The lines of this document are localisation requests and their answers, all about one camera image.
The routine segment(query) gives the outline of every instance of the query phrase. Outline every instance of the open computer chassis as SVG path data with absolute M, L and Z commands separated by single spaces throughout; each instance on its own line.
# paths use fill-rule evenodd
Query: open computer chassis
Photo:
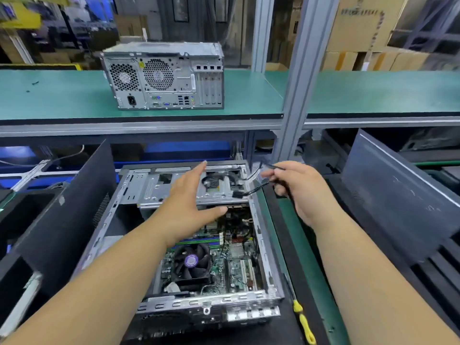
M 146 220 L 168 197 L 174 181 L 193 166 L 124 169 L 73 277 Z M 246 179 L 248 170 L 244 161 L 210 162 L 201 178 L 230 172 Z M 257 196 L 232 197 L 234 190 L 252 188 L 250 181 L 235 184 L 234 176 L 216 180 L 209 189 L 200 182 L 199 209 L 227 205 L 229 210 L 165 252 L 124 339 L 262 323 L 280 315 L 284 292 Z

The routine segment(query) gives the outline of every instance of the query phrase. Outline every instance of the hand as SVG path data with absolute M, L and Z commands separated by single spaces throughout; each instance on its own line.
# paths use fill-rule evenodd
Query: hand
M 203 161 L 177 179 L 164 203 L 146 221 L 153 230 L 161 232 L 168 247 L 190 237 L 201 227 L 227 212 L 227 207 L 214 207 L 202 211 L 196 208 L 196 190 L 205 168 L 206 161 Z
M 342 212 L 326 181 L 316 169 L 294 161 L 279 162 L 275 166 L 285 171 L 270 169 L 260 175 L 263 178 L 270 177 L 271 180 L 284 180 L 288 184 L 297 214 L 305 224 L 316 230 Z M 284 186 L 279 184 L 275 185 L 275 192 L 279 196 L 287 195 Z

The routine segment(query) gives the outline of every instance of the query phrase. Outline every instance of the screwdriver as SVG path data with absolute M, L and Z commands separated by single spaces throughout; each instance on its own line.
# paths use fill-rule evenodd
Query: screwdriver
M 290 294 L 291 294 L 291 298 L 292 298 L 292 303 L 293 303 L 293 309 L 294 309 L 294 312 L 299 316 L 299 321 L 300 321 L 300 324 L 302 325 L 302 328 L 304 330 L 304 334 L 305 334 L 305 337 L 307 339 L 307 342 L 308 344 L 310 345 L 316 345 L 316 339 L 315 339 L 315 336 L 313 335 L 312 331 L 310 330 L 310 327 L 308 325 L 308 322 L 307 322 L 307 318 L 305 317 L 304 315 L 304 308 L 302 307 L 302 305 L 300 305 L 300 303 L 297 301 L 297 298 L 295 296 L 295 292 L 294 292 L 294 288 L 292 287 L 292 285 L 289 283 L 289 280 L 287 279 L 287 276 L 286 274 L 283 274 L 284 275 L 284 278 L 286 279 L 286 283 L 289 287 L 289 291 L 290 291 Z

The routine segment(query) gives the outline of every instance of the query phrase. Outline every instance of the fan grille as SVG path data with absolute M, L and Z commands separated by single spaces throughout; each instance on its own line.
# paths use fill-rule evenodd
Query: fan grille
M 144 77 L 150 86 L 159 91 L 167 90 L 174 81 L 171 68 L 160 59 L 150 59 L 145 64 Z
M 138 76 L 131 64 L 112 64 L 109 71 L 118 90 L 136 91 L 139 89 Z

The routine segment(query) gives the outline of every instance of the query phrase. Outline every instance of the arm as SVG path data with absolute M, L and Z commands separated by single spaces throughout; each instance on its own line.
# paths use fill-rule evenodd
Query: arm
M 119 344 L 166 248 L 227 211 L 196 209 L 205 167 L 203 162 L 176 180 L 152 217 L 98 257 L 4 344 Z
M 460 344 L 367 234 L 340 208 L 312 167 L 286 161 L 284 180 L 300 218 L 316 234 L 321 259 L 353 345 Z M 276 185 L 275 191 L 286 190 Z

